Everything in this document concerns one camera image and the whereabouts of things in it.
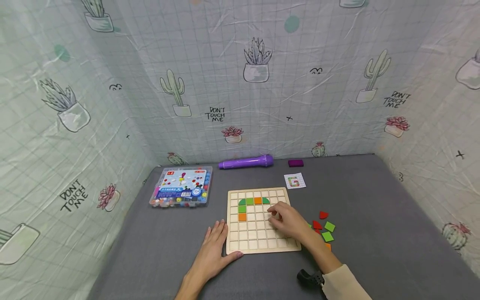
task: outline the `beige sleeve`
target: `beige sleeve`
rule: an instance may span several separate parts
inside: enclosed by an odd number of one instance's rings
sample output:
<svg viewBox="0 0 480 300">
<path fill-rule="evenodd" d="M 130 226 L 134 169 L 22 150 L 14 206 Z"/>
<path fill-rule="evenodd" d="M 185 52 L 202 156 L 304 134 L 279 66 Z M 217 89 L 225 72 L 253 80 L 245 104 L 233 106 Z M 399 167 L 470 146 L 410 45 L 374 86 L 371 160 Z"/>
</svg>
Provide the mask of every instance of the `beige sleeve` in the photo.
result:
<svg viewBox="0 0 480 300">
<path fill-rule="evenodd" d="M 346 264 L 324 275 L 324 293 L 328 300 L 372 300 Z"/>
</svg>

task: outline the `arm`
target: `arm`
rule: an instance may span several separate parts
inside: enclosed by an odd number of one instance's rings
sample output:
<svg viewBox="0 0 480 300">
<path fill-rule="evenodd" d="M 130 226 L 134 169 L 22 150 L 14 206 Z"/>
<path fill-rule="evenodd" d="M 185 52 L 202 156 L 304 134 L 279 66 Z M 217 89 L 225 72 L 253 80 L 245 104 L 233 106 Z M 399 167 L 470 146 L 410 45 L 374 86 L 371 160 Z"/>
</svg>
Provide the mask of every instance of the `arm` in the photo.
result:
<svg viewBox="0 0 480 300">
<path fill-rule="evenodd" d="M 213 228 L 207 229 L 204 242 L 192 267 L 183 277 L 175 300 L 197 299 L 207 281 L 217 276 L 228 264 L 243 256 L 243 253 L 237 251 L 222 257 L 222 247 L 227 234 L 228 226 L 224 220 L 216 221 Z"/>
<path fill-rule="evenodd" d="M 279 202 L 271 206 L 268 212 L 273 216 L 280 214 L 280 219 L 271 217 L 268 221 L 285 235 L 298 240 L 312 254 L 324 274 L 323 291 L 329 300 L 372 300 L 347 265 L 330 252 L 324 240 L 308 226 L 295 208 Z"/>
</svg>

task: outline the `wooden puzzle board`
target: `wooden puzzle board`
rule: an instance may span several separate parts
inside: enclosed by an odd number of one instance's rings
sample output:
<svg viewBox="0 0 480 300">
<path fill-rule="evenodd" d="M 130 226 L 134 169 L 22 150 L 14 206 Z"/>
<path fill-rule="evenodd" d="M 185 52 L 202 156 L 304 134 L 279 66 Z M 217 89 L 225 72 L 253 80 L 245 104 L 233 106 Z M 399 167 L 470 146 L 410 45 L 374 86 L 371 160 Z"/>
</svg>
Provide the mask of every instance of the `wooden puzzle board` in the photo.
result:
<svg viewBox="0 0 480 300">
<path fill-rule="evenodd" d="M 300 251 L 301 245 L 284 236 L 268 221 L 267 209 L 278 203 L 290 205 L 286 188 L 236 190 L 228 192 L 227 254 Z"/>
</svg>

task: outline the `gray tablecloth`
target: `gray tablecloth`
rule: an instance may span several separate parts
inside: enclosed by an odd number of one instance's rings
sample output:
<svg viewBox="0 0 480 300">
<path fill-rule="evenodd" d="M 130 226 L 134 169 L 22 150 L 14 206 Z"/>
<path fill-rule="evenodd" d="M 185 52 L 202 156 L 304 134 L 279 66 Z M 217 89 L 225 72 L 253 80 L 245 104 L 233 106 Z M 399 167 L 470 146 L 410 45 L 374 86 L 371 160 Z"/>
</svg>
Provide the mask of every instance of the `gray tablecloth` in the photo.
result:
<svg viewBox="0 0 480 300">
<path fill-rule="evenodd" d="M 311 222 L 327 211 L 336 225 L 333 252 L 374 300 L 480 299 L 480 281 L 398 179 L 375 155 L 276 160 L 269 168 L 218 170 L 208 207 L 152 208 L 163 168 L 138 194 L 91 293 L 91 299 L 173 299 L 205 230 L 226 218 L 227 191 L 285 186 L 301 172 L 307 188 L 289 190 L 291 205 Z M 317 270 L 305 250 L 245 255 L 204 288 L 201 299 L 324 299 L 301 287 L 300 269 Z"/>
</svg>

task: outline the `green square tile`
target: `green square tile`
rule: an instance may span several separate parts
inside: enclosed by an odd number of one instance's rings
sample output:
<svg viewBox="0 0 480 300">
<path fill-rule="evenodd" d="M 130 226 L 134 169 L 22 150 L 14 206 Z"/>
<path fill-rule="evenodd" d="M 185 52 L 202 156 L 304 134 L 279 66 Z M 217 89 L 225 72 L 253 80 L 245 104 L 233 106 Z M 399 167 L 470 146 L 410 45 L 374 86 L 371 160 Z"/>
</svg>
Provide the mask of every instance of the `green square tile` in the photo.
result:
<svg viewBox="0 0 480 300">
<path fill-rule="evenodd" d="M 333 241 L 333 236 L 329 231 L 322 233 L 322 236 L 323 236 L 325 242 L 327 242 L 327 243 L 330 242 L 330 241 Z"/>
<path fill-rule="evenodd" d="M 332 223 L 330 223 L 328 221 L 325 223 L 324 227 L 325 227 L 325 229 L 327 229 L 330 232 L 333 232 L 335 230 L 335 225 L 333 225 Z"/>
</svg>

